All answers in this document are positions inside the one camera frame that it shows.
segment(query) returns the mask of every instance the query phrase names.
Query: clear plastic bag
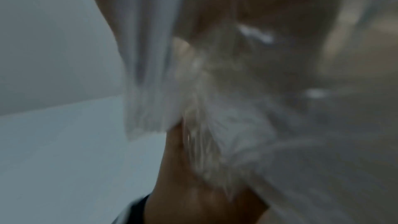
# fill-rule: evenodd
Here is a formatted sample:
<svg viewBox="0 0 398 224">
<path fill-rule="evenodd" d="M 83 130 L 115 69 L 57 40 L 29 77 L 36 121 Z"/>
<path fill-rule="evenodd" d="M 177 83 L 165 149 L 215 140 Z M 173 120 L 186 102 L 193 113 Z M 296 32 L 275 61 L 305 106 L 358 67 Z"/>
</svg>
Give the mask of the clear plastic bag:
<svg viewBox="0 0 398 224">
<path fill-rule="evenodd" d="M 195 171 L 281 222 L 397 223 L 397 1 L 118 0 L 127 129 L 183 115 Z"/>
</svg>

